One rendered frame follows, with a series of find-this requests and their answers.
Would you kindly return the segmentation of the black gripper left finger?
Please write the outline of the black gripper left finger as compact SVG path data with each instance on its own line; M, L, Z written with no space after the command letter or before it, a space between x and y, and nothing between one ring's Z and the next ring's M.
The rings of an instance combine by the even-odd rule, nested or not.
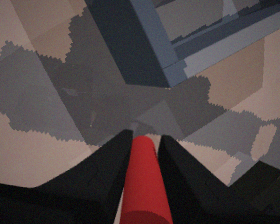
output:
M0 224L114 224L129 166L132 129L36 187L0 183Z

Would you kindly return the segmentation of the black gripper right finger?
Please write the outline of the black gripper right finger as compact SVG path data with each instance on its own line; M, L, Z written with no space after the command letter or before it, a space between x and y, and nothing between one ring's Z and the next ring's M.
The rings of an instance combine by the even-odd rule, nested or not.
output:
M162 134L157 158L174 224L280 224L280 216L246 202L169 134Z

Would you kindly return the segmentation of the red peg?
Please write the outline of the red peg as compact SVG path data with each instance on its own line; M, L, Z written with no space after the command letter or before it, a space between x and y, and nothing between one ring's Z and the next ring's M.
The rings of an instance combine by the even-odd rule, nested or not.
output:
M119 224L174 224L159 166L154 141L132 139Z

